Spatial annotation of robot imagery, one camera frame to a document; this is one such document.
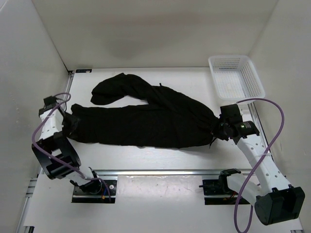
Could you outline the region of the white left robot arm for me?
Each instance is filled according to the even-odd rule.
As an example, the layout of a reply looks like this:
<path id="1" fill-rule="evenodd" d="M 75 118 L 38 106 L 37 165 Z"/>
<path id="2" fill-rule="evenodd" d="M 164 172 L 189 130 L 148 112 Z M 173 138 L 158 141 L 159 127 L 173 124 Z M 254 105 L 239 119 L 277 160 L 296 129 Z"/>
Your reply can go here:
<path id="1" fill-rule="evenodd" d="M 62 105 L 67 101 L 55 96 L 44 98 L 39 109 L 41 124 L 32 135 L 32 150 L 49 179 L 68 179 L 71 184 L 89 194 L 98 194 L 103 183 L 81 160 L 68 140 L 79 119 L 67 113 Z"/>

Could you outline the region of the black trousers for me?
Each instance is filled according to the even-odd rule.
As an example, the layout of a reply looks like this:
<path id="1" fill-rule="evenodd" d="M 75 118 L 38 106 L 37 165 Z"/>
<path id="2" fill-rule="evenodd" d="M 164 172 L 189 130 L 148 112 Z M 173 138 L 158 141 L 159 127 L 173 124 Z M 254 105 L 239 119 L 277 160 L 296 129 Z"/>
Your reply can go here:
<path id="1" fill-rule="evenodd" d="M 81 143 L 156 148 L 211 144 L 218 118 L 204 104 L 133 74 L 118 74 L 92 90 L 92 107 L 74 104 Z"/>

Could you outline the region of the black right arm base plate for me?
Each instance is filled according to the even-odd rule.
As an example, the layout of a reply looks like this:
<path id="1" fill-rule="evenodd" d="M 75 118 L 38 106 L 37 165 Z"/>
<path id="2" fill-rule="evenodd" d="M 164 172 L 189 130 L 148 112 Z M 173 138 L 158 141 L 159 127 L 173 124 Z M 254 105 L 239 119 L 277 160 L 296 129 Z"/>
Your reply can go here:
<path id="1" fill-rule="evenodd" d="M 203 190 L 205 205 L 235 205 L 238 194 L 224 191 L 218 180 L 202 180 L 199 188 Z"/>

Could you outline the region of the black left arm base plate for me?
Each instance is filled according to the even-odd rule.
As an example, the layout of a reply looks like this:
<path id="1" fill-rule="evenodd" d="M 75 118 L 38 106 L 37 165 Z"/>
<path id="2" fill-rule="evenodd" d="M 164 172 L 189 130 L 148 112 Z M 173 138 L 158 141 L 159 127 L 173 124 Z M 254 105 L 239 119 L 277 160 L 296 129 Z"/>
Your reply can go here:
<path id="1" fill-rule="evenodd" d="M 100 184 L 92 192 L 84 192 L 75 186 L 72 193 L 72 203 L 94 203 L 94 204 L 114 204 L 116 201 L 116 192 L 118 178 L 117 176 L 102 176 L 108 189 L 104 184 Z"/>

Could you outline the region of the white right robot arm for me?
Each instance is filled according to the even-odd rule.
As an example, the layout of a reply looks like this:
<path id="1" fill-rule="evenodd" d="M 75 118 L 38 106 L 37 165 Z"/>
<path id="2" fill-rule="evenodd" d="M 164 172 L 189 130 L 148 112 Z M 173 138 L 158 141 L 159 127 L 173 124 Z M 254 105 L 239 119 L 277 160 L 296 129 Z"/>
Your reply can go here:
<path id="1" fill-rule="evenodd" d="M 232 168 L 219 175 L 218 188 L 224 194 L 241 194 L 255 209 L 264 225 L 299 217 L 305 193 L 282 175 L 270 153 L 265 152 L 259 130 L 252 121 L 243 121 L 237 104 L 222 106 L 220 132 L 232 139 L 255 170 L 259 185 L 247 181 L 241 171 Z"/>

